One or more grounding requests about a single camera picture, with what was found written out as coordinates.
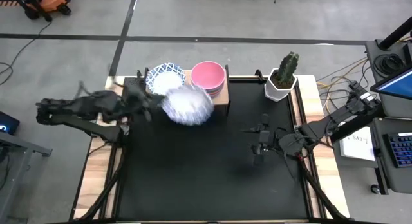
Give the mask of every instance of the black floor line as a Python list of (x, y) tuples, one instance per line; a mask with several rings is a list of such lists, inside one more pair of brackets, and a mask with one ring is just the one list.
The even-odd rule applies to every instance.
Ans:
[(148, 37), (129, 36), (126, 41), (147, 42), (216, 42), (216, 43), (250, 43), (250, 44), (332, 44), (363, 46), (366, 41), (345, 40), (314, 40), (314, 39), (268, 39), (268, 38), (237, 38), (237, 37)]
[[(151, 37), (127, 36), (133, 13), (127, 13), (122, 35), (40, 35), (39, 39), (51, 40), (91, 40), (91, 41), (146, 41), (146, 42), (215, 42), (215, 43), (250, 43), (250, 44), (332, 44), (363, 46), (366, 41), (317, 40), (317, 39), (268, 39), (241, 37)], [(34, 39), (36, 34), (1, 34), (0, 39)]]
[(0, 34), (0, 39), (49, 39), (49, 40), (89, 40), (89, 41), (117, 41), (118, 35), (40, 35), (37, 34)]
[(109, 76), (115, 76), (117, 72), (118, 63), (120, 61), (120, 56), (123, 52), (124, 42), (129, 31), (131, 18), (133, 17), (133, 13), (135, 12), (137, 0), (131, 0), (129, 5), (129, 10), (127, 11), (126, 19), (123, 24), (122, 34), (120, 36), (120, 40), (116, 47), (115, 56), (113, 57), (113, 61), (111, 62)]

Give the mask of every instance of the potted cactus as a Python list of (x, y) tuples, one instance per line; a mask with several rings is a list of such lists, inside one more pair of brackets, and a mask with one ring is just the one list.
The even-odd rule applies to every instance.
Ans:
[(270, 100), (279, 102), (285, 98), (295, 87), (297, 78), (294, 72), (297, 68), (299, 55), (290, 52), (283, 60), (279, 67), (273, 68), (265, 84), (265, 96)]

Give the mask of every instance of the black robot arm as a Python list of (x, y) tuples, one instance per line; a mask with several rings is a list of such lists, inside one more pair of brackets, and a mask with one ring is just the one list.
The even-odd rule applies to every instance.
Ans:
[(36, 103), (37, 122), (44, 125), (63, 124), (84, 131), (90, 136), (99, 136), (105, 142), (117, 143), (123, 136), (119, 126), (100, 126), (91, 121), (100, 115), (103, 122), (110, 123), (139, 113), (150, 120), (150, 110), (156, 109), (164, 97), (146, 93), (141, 88), (139, 76), (138, 72), (136, 83), (130, 86), (117, 84), (124, 87), (123, 97), (110, 90), (90, 93), (80, 83), (79, 91), (83, 89), (88, 96), (73, 100), (44, 98), (40, 103)]
[[(305, 156), (302, 155), (302, 149), (307, 149), (308, 154), (310, 154), (313, 148), (322, 142), (322, 138), (331, 135), (331, 132), (336, 130), (341, 122), (352, 116), (373, 113), (380, 105), (380, 101), (373, 98), (357, 82), (352, 82), (350, 88), (351, 92), (348, 101), (343, 107), (319, 121), (303, 124), (295, 128), (293, 133), (289, 133), (281, 138), (277, 136), (277, 133), (275, 135), (270, 134), (270, 131), (268, 130), (268, 117), (266, 114), (263, 114), (262, 123), (258, 125), (257, 128), (244, 131), (249, 133), (259, 133), (259, 144), (252, 145), (252, 152), (255, 154), (255, 165), (262, 164), (264, 162), (264, 154), (270, 150), (285, 156), (287, 155), (294, 160), (298, 160), (304, 178), (312, 186), (317, 197), (321, 199), (332, 218), (339, 221), (339, 223), (357, 222), (342, 215), (328, 199), (321, 189), (321, 186), (316, 182), (308, 170), (304, 162)], [(274, 136), (273, 141), (270, 141), (270, 136)]]

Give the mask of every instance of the black table surface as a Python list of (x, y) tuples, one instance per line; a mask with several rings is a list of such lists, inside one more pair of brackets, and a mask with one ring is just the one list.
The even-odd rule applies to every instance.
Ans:
[(273, 152), (254, 167), (249, 144), (270, 115), (270, 129), (293, 129), (288, 99), (265, 98), (263, 85), (230, 83), (229, 116), (215, 111), (202, 126), (171, 122), (163, 111), (136, 118), (126, 150), (118, 217), (135, 221), (306, 219), (298, 164)]
[(412, 133), (412, 120), (375, 118), (373, 130), (377, 144), (382, 149), (384, 171), (391, 189), (395, 192), (412, 193), (412, 168), (396, 168), (383, 139), (385, 134)]

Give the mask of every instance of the white paper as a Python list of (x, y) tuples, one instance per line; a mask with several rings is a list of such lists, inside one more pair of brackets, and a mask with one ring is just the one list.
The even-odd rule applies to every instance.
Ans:
[(373, 144), (369, 127), (364, 127), (340, 141), (341, 155), (375, 161)]

